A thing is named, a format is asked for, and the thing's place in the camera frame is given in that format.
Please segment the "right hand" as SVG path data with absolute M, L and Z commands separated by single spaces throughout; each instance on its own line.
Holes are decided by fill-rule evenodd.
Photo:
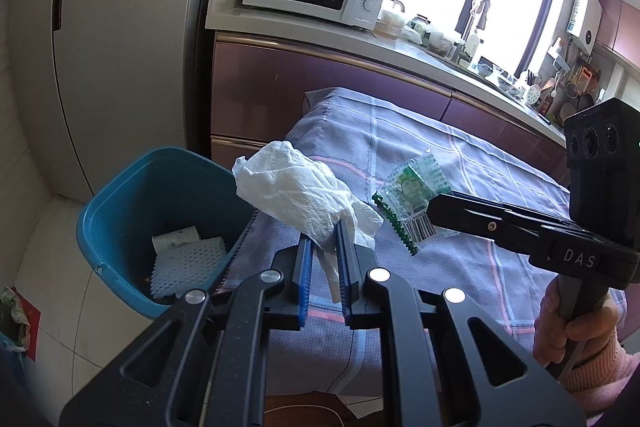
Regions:
M 533 356 L 542 366 L 561 363 L 569 341 L 585 343 L 578 363 L 590 360 L 606 347 L 616 333 L 620 312 L 611 296 L 605 298 L 600 309 L 571 322 L 560 317 L 559 305 L 559 282 L 555 277 L 544 292 L 535 321 Z

